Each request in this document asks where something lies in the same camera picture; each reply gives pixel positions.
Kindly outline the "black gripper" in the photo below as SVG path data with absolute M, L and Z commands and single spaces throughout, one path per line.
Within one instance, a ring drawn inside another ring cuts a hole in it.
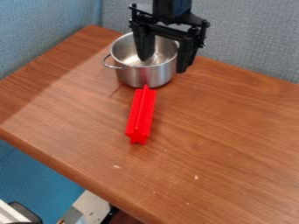
M 151 5 L 132 3 L 130 26 L 134 31 L 135 49 L 142 61 L 155 53 L 155 37 L 180 42 L 176 72 L 183 74 L 192 64 L 199 48 L 206 43 L 211 23 L 192 13 L 192 0 L 152 0 Z

